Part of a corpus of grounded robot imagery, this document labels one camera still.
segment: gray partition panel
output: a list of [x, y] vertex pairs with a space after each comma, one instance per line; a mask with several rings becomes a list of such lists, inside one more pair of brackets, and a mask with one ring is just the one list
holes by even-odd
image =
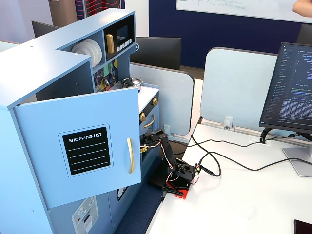
[[[200, 114], [206, 120], [262, 131], [259, 127], [263, 105], [277, 56], [217, 47], [206, 57]], [[286, 136], [288, 131], [274, 130]]]
[[160, 128], [171, 134], [189, 133], [194, 92], [192, 75], [177, 70], [131, 63], [130, 76], [142, 77], [144, 83], [159, 86]]

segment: desk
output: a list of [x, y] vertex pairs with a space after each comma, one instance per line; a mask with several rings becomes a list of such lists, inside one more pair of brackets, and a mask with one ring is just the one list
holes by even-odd
[[13, 44], [13, 43], [5, 42], [5, 41], [0, 41], [0, 52], [8, 50], [8, 49], [10, 49], [12, 47], [15, 47], [17, 45], [18, 44]]
[[[249, 135], [197, 125], [194, 138], [226, 140], [249, 144]], [[272, 141], [270, 146], [241, 148], [226, 143], [207, 142], [202, 146], [241, 162], [250, 168], [285, 159], [281, 148], [291, 144]], [[205, 152], [188, 148], [183, 160], [191, 165]], [[202, 171], [186, 200], [167, 194], [150, 234], [186, 234], [198, 231], [210, 234], [293, 234], [293, 220], [312, 223], [312, 178], [299, 177], [289, 162], [259, 172], [248, 171], [224, 158], [221, 178]], [[217, 165], [207, 156], [202, 163], [217, 173]]]

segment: navy carpet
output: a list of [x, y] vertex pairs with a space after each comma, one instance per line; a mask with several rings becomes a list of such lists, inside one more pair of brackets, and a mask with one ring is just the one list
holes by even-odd
[[116, 229], [115, 234], [145, 234], [160, 205], [161, 196], [161, 190], [149, 185], [145, 181]]

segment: gold knob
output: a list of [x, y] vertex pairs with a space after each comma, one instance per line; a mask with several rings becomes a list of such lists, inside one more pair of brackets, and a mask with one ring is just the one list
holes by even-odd
[[153, 106], [157, 106], [158, 105], [158, 101], [157, 101], [157, 98], [155, 97], [154, 99], [153, 99]]
[[146, 116], [145, 116], [144, 113], [140, 114], [140, 121], [141, 121], [141, 122], [146, 121]]

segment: computer monitor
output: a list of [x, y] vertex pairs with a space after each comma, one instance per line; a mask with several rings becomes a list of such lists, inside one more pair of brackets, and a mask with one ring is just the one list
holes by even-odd
[[180, 70], [181, 38], [137, 37], [139, 50], [130, 55], [130, 62]]
[[302, 24], [297, 38], [297, 43], [312, 45], [312, 25]]
[[54, 30], [59, 29], [57, 26], [49, 25], [46, 23], [40, 23], [37, 21], [31, 21], [35, 33], [35, 37], [38, 38], [44, 34], [50, 33]]
[[[282, 43], [260, 127], [312, 133], [312, 46]], [[284, 148], [288, 157], [312, 162], [310, 148]], [[300, 176], [312, 177], [312, 166], [291, 161]]]

